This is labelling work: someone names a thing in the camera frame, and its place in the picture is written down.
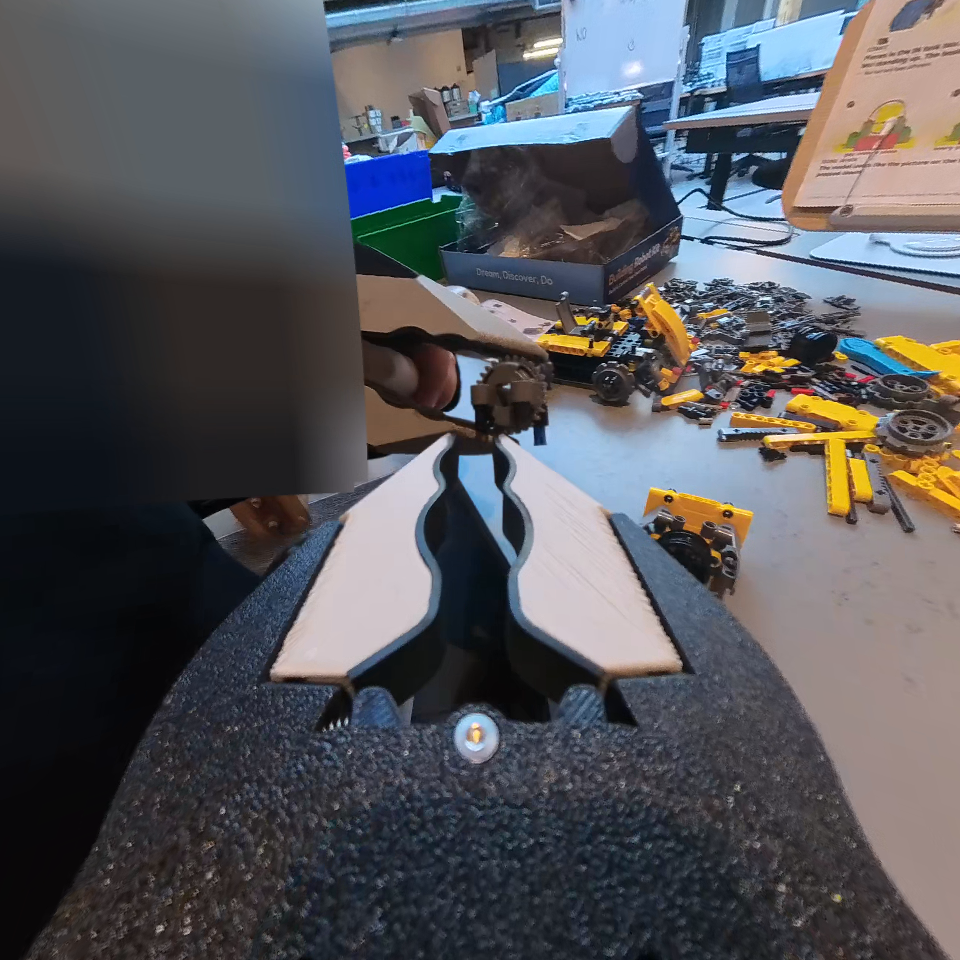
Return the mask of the blue plastic bin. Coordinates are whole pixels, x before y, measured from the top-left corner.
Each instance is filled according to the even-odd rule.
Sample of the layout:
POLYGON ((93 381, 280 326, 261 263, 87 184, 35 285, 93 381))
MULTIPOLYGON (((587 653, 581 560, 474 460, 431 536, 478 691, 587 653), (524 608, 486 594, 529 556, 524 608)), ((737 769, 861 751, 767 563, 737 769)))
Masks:
POLYGON ((351 219, 433 198, 430 154, 426 150, 344 161, 351 219))

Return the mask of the silver monitor stand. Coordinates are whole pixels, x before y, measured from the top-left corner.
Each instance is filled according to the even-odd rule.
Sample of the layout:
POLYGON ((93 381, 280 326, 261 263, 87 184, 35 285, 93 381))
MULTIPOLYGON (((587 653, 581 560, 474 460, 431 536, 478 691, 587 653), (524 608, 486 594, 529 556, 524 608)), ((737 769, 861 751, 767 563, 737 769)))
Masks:
POLYGON ((848 266, 959 278, 957 233, 848 232, 814 247, 809 256, 848 266))

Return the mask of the brown cardboard box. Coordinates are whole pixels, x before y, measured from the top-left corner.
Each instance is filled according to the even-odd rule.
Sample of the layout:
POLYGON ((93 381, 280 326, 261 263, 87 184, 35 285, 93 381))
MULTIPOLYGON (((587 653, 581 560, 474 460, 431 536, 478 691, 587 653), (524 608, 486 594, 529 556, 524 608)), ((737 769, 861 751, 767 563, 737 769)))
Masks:
POLYGON ((424 121, 436 139, 450 130, 450 116, 440 90, 425 87, 409 94, 408 99, 413 113, 424 121))

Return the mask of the background office desk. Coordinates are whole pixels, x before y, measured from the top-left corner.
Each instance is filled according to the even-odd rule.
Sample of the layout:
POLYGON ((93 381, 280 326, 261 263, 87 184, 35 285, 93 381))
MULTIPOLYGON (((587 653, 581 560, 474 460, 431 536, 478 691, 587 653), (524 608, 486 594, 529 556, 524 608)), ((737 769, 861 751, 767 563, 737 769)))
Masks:
POLYGON ((734 156, 780 153, 789 166, 820 95, 804 92, 740 103, 668 120, 663 127, 685 135, 686 153, 715 157, 706 207, 721 210, 734 156))

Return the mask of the silver ventilation duct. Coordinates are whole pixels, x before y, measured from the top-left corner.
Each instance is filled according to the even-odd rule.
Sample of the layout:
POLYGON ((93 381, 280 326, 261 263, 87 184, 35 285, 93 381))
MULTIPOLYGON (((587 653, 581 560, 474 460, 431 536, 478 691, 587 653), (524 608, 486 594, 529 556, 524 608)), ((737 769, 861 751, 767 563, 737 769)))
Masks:
POLYGON ((326 26, 330 31, 453 22, 472 15, 508 13, 515 10, 554 13, 560 1, 397 1, 374 2, 362 6, 328 10, 326 26))

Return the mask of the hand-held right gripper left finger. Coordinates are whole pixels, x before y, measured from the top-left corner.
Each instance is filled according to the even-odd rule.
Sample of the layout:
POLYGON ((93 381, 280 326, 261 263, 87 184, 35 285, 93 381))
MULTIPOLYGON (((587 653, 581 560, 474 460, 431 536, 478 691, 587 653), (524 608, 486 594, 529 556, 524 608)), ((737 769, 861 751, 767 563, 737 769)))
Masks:
POLYGON ((344 513, 270 666, 275 683, 415 690, 443 656, 433 625, 454 438, 438 438, 344 513))

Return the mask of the clear plastic bags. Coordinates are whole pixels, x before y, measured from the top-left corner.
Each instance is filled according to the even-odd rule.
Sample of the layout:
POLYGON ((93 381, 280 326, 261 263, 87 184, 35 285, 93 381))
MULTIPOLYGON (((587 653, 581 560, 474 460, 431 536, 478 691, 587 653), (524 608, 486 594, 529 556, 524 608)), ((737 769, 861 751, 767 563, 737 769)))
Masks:
POLYGON ((639 198, 596 205, 585 187, 547 174, 529 148, 472 152, 460 187, 459 253, 604 266, 656 229, 639 198))

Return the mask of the black office chair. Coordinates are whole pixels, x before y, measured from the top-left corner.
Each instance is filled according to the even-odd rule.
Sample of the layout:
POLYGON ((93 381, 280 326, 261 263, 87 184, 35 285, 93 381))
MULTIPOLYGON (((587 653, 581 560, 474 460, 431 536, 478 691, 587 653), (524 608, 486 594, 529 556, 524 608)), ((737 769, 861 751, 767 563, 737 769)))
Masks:
POLYGON ((760 46, 726 53, 726 107, 746 105, 763 99, 760 46))

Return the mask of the yellow black toy vehicle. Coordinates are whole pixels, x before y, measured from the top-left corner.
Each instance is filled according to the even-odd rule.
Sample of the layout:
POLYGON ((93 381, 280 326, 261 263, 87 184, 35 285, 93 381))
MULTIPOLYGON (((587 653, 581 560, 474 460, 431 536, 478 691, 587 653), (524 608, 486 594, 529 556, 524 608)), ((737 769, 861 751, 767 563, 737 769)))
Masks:
POLYGON ((696 343, 677 309, 654 284, 617 303, 575 308, 569 294, 558 318, 537 338, 553 378, 623 406, 635 394, 663 396, 687 368, 696 343))

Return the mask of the grey desk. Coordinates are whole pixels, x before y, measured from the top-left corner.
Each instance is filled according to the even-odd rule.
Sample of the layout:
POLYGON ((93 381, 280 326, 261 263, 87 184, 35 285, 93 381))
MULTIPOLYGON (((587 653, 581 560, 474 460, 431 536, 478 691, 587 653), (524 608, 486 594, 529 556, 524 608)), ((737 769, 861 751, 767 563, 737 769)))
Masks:
POLYGON ((958 534, 927 503, 916 526, 859 507, 829 515, 823 459, 765 462, 678 413, 556 387, 534 454, 608 510, 638 519, 651 487, 752 511, 730 612, 819 730, 888 876, 958 958, 958 534))

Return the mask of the large grey toy wheel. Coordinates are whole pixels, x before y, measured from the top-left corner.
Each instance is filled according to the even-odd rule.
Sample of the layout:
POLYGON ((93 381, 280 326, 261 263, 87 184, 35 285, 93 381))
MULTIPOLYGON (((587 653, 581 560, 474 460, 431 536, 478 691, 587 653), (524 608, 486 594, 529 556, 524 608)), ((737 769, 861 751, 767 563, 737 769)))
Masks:
POLYGON ((901 410, 882 416, 874 436, 886 450, 916 459, 947 452, 953 445, 955 431, 954 424, 941 414, 901 410))

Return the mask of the black round part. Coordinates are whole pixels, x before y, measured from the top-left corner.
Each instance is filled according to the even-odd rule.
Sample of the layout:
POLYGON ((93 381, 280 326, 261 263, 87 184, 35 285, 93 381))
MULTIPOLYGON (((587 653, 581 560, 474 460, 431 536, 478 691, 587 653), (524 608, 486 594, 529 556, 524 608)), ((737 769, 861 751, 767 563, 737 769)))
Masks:
POLYGON ((796 360, 799 366, 814 369, 833 362, 837 347, 838 337, 834 332, 806 326, 792 336, 783 355, 796 360))

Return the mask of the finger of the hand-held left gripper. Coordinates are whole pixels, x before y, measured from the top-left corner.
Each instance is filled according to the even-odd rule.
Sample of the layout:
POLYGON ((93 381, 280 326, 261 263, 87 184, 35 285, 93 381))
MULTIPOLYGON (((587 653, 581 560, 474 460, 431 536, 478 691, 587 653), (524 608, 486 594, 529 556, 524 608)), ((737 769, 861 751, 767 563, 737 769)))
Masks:
POLYGON ((427 277, 359 274, 357 297, 362 337, 378 346, 430 344, 474 358, 548 361, 506 320, 427 277))
POLYGON ((390 402, 365 385, 366 443, 375 454, 420 454, 445 436, 475 442, 481 436, 471 420, 418 405, 390 402))

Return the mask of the green plastic bin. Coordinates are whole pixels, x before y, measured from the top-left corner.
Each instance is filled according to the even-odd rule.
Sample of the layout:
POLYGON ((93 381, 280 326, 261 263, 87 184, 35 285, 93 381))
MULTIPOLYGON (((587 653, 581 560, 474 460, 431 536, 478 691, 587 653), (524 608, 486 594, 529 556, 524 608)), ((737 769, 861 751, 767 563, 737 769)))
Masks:
POLYGON ((462 196, 444 193, 352 218, 354 242, 375 249, 435 282, 446 279, 441 249, 459 239, 462 196))

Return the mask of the dark grey gear assembly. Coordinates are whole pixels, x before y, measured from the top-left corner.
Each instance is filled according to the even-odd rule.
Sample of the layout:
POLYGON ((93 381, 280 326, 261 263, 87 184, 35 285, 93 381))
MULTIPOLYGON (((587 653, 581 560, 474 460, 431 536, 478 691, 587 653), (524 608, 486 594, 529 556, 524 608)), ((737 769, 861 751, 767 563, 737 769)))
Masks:
POLYGON ((474 431, 482 438, 533 432, 536 447, 547 444, 548 393, 553 384, 551 362, 510 355, 486 365, 470 388, 474 431))

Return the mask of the black axle rod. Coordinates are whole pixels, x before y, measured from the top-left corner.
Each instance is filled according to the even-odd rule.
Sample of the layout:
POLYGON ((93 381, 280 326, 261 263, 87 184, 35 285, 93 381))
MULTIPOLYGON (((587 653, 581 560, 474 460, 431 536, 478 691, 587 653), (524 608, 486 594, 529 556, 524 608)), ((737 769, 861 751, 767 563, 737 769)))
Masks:
POLYGON ((870 469, 870 484, 872 486, 873 505, 877 508, 886 507, 892 513, 896 523, 904 534, 916 533, 916 525, 896 491, 890 486, 882 469, 882 462, 877 459, 868 461, 870 469))

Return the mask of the person's left hand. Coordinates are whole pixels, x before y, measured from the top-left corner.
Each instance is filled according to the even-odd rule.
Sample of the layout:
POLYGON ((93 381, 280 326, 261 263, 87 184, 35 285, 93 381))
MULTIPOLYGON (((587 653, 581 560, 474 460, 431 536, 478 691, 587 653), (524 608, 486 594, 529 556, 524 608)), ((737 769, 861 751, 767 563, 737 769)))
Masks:
POLYGON ((444 411, 459 396, 460 374, 456 356, 433 343, 419 343, 408 351, 416 372, 412 402, 444 411))

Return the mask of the white paper sheet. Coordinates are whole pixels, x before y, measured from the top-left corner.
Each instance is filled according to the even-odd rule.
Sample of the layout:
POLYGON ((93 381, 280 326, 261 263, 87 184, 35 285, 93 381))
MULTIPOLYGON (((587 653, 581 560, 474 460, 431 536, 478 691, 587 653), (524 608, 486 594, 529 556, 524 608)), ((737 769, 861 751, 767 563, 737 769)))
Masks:
POLYGON ((553 332, 557 324, 555 316, 542 318, 497 298, 484 300, 481 306, 531 341, 553 332))

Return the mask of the white whiteboard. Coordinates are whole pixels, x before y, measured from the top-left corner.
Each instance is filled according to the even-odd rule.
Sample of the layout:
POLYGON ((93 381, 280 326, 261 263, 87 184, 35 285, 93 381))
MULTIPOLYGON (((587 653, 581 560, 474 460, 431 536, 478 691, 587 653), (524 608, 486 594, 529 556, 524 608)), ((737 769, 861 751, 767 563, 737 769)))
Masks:
POLYGON ((560 88, 568 98, 674 82, 687 1, 563 1, 560 88))

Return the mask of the small grey toy wheel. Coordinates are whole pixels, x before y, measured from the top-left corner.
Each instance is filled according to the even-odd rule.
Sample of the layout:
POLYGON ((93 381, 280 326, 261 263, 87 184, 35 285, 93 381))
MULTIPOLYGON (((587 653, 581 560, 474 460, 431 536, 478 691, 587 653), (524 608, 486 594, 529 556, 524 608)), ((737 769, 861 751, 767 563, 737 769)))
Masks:
POLYGON ((934 398, 927 378, 912 374, 886 374, 868 385, 870 402, 885 409, 906 409, 934 398))

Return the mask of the pile of small black parts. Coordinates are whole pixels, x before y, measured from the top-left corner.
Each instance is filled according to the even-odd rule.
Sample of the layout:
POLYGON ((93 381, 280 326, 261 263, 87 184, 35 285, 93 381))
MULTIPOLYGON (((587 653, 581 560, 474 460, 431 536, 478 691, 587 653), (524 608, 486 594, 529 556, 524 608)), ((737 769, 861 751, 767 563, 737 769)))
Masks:
POLYGON ((866 402, 869 374, 853 370, 837 346, 833 361, 814 368, 786 359, 792 336, 805 327, 830 330, 838 341, 856 332, 858 301, 836 294, 817 302, 810 294, 773 281, 738 283, 719 277, 701 282, 671 278, 656 286, 694 337, 683 377, 698 385, 673 405, 696 426, 714 426, 724 414, 775 416, 794 400, 866 402))

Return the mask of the pile of yellow beams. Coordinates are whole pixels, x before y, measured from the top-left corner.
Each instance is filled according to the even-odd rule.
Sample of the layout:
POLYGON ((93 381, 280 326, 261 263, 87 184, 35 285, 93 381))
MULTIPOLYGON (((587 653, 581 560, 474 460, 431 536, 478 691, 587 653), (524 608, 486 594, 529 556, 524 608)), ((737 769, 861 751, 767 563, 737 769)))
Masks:
POLYGON ((893 516, 886 507, 878 508, 873 502, 868 461, 876 459, 882 463, 883 474, 906 511, 906 499, 912 499, 942 514, 951 521, 954 532, 958 532, 958 340, 921 342, 905 335, 865 340, 874 342, 884 354, 915 370, 938 371, 927 379, 934 397, 906 409, 877 406, 871 402, 868 385, 878 376, 869 368, 851 363, 855 372, 870 377, 866 401, 860 407, 854 409, 816 398, 794 399, 786 411, 777 411, 776 415, 731 414, 725 428, 773 426, 797 430, 798 436, 771 437, 757 442, 759 454, 770 462, 785 460, 790 452, 822 456, 825 508, 832 517, 855 524, 859 507, 877 515, 893 516), (952 446, 941 455, 916 459, 881 446, 875 436, 879 419, 902 410, 934 412, 949 420, 956 427, 952 446))

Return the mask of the blue plastic piece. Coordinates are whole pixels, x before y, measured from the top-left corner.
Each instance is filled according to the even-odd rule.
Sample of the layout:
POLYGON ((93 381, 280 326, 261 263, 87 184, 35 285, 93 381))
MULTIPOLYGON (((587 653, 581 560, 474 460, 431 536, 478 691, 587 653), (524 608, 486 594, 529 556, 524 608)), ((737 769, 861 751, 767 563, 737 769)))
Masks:
POLYGON ((873 341, 846 337, 837 344, 839 353, 849 362, 869 369, 875 376, 906 376, 928 380, 939 374, 938 370, 913 368, 887 355, 873 341))

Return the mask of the dark blue cardboard kit box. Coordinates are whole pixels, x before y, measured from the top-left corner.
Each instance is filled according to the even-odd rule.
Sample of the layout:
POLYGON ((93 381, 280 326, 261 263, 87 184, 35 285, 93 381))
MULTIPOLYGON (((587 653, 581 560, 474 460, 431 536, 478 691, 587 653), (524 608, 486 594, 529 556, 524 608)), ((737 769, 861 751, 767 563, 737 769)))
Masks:
POLYGON ((498 258, 450 244, 440 250, 449 284, 554 302, 566 293, 575 305, 601 306, 625 298, 677 257, 683 216, 637 106, 452 130, 430 157, 461 189, 471 153, 503 147, 531 149, 548 175, 584 187, 596 206, 640 199, 655 230, 604 266, 498 258))

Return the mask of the yellow grey brick sub-assembly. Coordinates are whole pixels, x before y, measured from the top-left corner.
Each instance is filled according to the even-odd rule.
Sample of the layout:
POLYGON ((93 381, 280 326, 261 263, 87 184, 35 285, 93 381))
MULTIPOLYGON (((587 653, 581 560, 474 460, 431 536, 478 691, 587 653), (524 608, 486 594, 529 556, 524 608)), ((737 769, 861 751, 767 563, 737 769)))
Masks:
POLYGON ((676 489, 651 487, 641 528, 719 598, 736 589, 750 510, 676 489))

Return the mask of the brown wooden piece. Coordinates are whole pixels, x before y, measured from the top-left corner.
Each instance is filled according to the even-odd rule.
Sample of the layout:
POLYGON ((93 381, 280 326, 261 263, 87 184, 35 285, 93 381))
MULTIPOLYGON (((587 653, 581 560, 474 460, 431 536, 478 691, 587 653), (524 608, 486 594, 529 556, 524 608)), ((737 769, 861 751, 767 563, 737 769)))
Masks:
POLYGON ((311 525, 308 506, 296 494, 249 497, 228 510, 247 533, 259 539, 294 537, 311 525))

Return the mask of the person's dark clothing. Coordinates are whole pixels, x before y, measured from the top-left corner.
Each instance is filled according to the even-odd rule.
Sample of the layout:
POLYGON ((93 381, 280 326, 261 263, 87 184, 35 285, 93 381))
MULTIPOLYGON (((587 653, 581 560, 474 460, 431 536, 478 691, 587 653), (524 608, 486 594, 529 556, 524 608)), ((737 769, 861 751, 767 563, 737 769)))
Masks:
POLYGON ((2 516, 2 958, 48 922, 163 697, 259 583, 197 507, 2 516))

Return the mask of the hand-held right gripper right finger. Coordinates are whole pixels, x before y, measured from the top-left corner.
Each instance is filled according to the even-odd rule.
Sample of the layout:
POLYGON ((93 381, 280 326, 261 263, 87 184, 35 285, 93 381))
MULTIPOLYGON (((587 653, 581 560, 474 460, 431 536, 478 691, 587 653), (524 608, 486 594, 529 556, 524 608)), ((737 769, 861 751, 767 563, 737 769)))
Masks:
POLYGON ((513 670, 532 686, 607 686, 683 671, 611 514, 509 439, 493 450, 513 670))

